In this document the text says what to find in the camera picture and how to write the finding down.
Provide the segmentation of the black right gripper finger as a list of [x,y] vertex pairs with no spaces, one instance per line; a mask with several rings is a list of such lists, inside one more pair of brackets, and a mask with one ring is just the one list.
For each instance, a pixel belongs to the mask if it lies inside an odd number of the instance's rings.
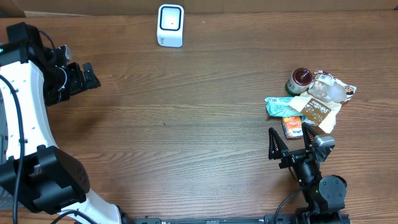
[[269,128],[269,159],[282,159],[289,148],[274,128]]
[[307,123],[302,123],[303,140],[306,149],[312,147],[312,141],[318,133]]

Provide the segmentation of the orange Kleenex tissue pack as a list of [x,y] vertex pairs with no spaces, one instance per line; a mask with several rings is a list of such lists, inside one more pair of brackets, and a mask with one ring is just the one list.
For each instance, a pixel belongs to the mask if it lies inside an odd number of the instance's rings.
[[299,116],[282,118],[282,127],[287,139],[300,139],[303,137],[302,120]]

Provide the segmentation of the beige paper pouch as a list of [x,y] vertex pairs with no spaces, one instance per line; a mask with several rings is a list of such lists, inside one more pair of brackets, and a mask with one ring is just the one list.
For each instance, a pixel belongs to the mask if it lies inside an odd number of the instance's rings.
[[337,114],[356,93],[356,87],[324,70],[315,70],[313,75],[308,89],[294,97],[289,106],[330,134],[336,125]]

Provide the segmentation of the green wet wipes pack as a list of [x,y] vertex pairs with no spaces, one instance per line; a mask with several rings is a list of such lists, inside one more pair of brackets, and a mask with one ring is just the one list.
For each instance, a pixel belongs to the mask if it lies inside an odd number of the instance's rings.
[[266,103],[266,111],[269,116],[287,118],[293,116],[303,116],[302,113],[292,108],[289,104],[293,100],[291,96],[285,97],[267,97],[264,101]]

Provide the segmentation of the jar with dark red lid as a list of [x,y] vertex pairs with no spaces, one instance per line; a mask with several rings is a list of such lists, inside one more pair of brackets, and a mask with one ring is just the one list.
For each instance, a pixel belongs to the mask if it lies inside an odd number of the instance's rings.
[[305,92],[313,80],[312,72],[306,68],[294,70],[285,84],[286,92],[291,96],[299,96]]

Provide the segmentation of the teal Kleenex tissue pack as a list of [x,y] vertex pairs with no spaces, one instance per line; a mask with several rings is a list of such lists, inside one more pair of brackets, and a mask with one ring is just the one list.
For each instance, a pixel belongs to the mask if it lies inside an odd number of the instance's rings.
[[317,126],[317,123],[308,119],[306,116],[302,116],[301,120],[302,120],[302,123],[307,123],[310,126]]

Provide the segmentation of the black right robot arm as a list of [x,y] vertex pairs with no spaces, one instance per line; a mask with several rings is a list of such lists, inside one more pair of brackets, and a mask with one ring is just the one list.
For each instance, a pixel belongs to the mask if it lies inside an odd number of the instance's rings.
[[[288,168],[299,189],[285,198],[270,217],[271,223],[350,223],[345,208],[347,182],[338,175],[322,176],[320,164],[335,147],[335,139],[320,128],[302,124],[304,148],[289,150],[274,128],[269,128],[269,159],[280,160],[279,168]],[[306,206],[293,215],[280,215],[282,207],[302,194]]]

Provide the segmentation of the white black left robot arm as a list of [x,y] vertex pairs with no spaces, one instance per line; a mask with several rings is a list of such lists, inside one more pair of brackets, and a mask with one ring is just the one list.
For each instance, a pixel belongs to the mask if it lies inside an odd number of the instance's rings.
[[6,115],[6,160],[1,187],[33,213],[77,223],[129,223],[126,213],[90,187],[83,164],[62,151],[50,130],[47,108],[100,81],[90,63],[72,61],[66,46],[46,47],[45,33],[24,22],[8,26],[1,46],[1,94]]

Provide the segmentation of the white black barcode scanner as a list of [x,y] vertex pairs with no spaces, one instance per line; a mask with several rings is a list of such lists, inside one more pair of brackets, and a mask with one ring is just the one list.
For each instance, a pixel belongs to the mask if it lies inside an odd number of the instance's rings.
[[180,48],[183,45],[185,11],[177,4],[163,4],[157,18],[157,41],[163,47]]

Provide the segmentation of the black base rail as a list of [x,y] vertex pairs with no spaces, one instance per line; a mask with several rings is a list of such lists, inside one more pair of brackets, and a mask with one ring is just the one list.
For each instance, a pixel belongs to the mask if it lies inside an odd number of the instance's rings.
[[165,219],[160,218],[130,218],[123,223],[130,224],[274,224],[274,214],[263,217],[239,217],[239,218],[185,218]]

